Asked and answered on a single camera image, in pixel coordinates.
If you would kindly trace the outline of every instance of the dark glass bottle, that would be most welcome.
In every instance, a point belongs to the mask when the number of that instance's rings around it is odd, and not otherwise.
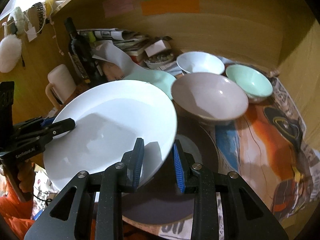
[[[92,58],[89,43],[77,33],[72,18],[67,18],[64,21],[64,25],[71,37],[69,52],[84,81],[91,88],[106,83],[107,78],[101,67],[97,60]]]

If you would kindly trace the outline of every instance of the white mug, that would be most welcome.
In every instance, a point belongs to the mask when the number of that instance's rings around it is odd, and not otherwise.
[[[66,65],[59,65],[48,74],[49,84],[45,88],[45,93],[53,106],[60,108],[60,103],[64,103],[76,90],[76,84],[66,67]]]

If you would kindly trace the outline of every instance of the pink sticky note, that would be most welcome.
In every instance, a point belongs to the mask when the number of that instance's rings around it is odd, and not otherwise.
[[[105,17],[113,17],[134,10],[133,0],[105,0],[102,2]]]

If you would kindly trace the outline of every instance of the fluffy white object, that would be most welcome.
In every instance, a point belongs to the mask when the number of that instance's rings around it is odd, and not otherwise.
[[[13,19],[15,21],[14,24],[18,29],[17,34],[20,35],[24,33],[25,18],[20,7],[16,7],[13,9],[13,11],[9,14],[8,21],[10,19]]]
[[[0,72],[8,73],[21,57],[22,42],[16,35],[8,35],[0,42]]]

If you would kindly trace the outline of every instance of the hanging cord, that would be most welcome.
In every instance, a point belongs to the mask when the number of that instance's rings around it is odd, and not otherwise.
[[[64,53],[63,53],[63,51],[60,49],[59,44],[58,44],[57,33],[56,33],[56,29],[54,28],[54,21],[52,21],[52,19],[51,19],[51,14],[53,13],[53,7],[52,7],[52,5],[51,5],[50,2],[49,2],[49,4],[50,4],[50,7],[51,7],[51,13],[50,13],[50,15],[48,16],[48,19],[49,19],[50,24],[52,25],[53,31],[54,31],[54,36],[53,36],[52,38],[53,38],[53,39],[56,39],[56,43],[57,43],[57,47],[58,47],[58,49],[59,49],[59,52],[60,52],[60,54],[61,54],[62,56],[64,56]]]
[[[34,34],[38,34],[39,32],[41,32],[42,29],[44,28],[44,25],[45,25],[45,18],[46,18],[46,15],[47,15],[47,10],[46,10],[46,8],[45,8],[45,6],[44,6],[43,4],[42,4],[42,6],[43,6],[43,11],[44,11],[43,24],[42,24],[42,27],[40,28],[40,30],[39,30],[38,32],[36,32],[36,33],[33,33],[33,35],[34,35]],[[24,32],[25,32],[26,34],[29,34],[28,31],[26,31],[25,27],[24,27],[23,30],[24,30]]]
[[[52,198],[48,198],[48,199],[44,200],[44,199],[41,199],[41,198],[37,197],[35,194],[33,194],[33,196],[34,196],[35,198],[39,199],[40,201],[43,201],[46,206],[48,206],[48,205],[52,202],[52,200],[53,200]]]
[[[33,186],[37,191],[39,191],[40,193],[42,194],[54,194],[54,195],[58,195],[59,192],[52,192],[52,191],[46,191],[46,192],[43,192],[41,190],[39,190],[36,186]]]
[[[44,8],[44,21],[43,21],[43,25],[41,27],[41,29],[37,32],[37,33],[34,33],[34,34],[38,34],[39,32],[42,31],[42,29],[44,28],[44,25],[45,25],[45,19],[47,18],[50,22],[50,24],[52,25],[52,28],[53,28],[53,31],[54,31],[54,36],[52,37],[53,39],[56,39],[56,43],[57,43],[57,47],[59,49],[59,53],[64,56],[64,52],[62,51],[62,49],[60,49],[59,47],[59,44],[58,44],[58,39],[57,39],[57,33],[56,33],[56,29],[54,28],[54,21],[52,21],[51,19],[51,14],[53,13],[53,7],[52,7],[52,4],[50,2],[48,2],[50,7],[51,7],[51,12],[50,12],[50,15],[48,17],[47,16],[47,10],[46,10],[46,7],[45,7],[45,4],[42,4],[43,8]],[[28,22],[30,22],[29,18],[27,17],[27,15],[24,14],[24,16],[26,17],[26,19],[28,20]]]
[[[24,19],[19,19],[19,20],[15,20],[12,21],[11,23],[7,23],[7,22],[3,22],[2,26],[4,27],[4,36],[6,37],[8,35],[8,26],[10,26],[11,24],[18,22],[18,21],[24,21]]]

